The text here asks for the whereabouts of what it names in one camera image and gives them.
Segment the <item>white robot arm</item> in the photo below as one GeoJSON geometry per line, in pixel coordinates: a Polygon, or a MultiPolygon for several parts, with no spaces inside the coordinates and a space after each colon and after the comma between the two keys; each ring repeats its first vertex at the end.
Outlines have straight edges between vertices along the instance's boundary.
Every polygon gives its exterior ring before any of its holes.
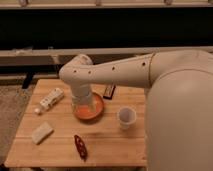
{"type": "Polygon", "coordinates": [[[181,50],[94,65],[78,55],[59,72],[76,98],[82,84],[148,90],[148,171],[213,171],[213,54],[181,50]]]}

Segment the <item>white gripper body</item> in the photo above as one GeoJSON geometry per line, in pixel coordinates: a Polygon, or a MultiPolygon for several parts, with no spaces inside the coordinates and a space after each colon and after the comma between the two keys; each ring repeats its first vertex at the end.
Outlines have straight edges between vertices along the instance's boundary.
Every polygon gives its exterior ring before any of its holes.
{"type": "Polygon", "coordinates": [[[89,84],[75,84],[71,85],[70,88],[74,112],[77,112],[82,107],[93,109],[93,94],[89,84]]]}

